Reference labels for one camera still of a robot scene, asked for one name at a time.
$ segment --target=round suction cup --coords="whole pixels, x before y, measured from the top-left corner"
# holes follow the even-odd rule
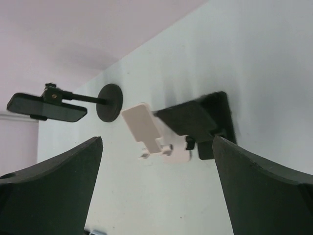
[[[97,104],[98,117],[104,122],[113,122],[117,119],[123,105],[123,93],[120,87],[116,84],[105,85],[98,98],[105,99],[106,104]]]

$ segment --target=white wall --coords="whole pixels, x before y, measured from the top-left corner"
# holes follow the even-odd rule
[[[0,120],[0,176],[37,161],[38,123]]]
[[[227,92],[238,144],[313,174],[313,1],[211,0],[85,84],[119,84],[124,108],[162,109]],[[87,226],[108,234],[232,234],[214,161],[137,161],[121,118],[95,106],[78,123],[41,123],[39,161],[101,135],[104,154]]]

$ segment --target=white plastic clip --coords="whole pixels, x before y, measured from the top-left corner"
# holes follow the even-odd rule
[[[121,114],[136,142],[145,145],[140,159],[157,154],[162,155],[166,163],[185,163],[190,160],[190,152],[185,150],[185,136],[178,136],[153,116],[148,104],[140,103],[122,110]]]

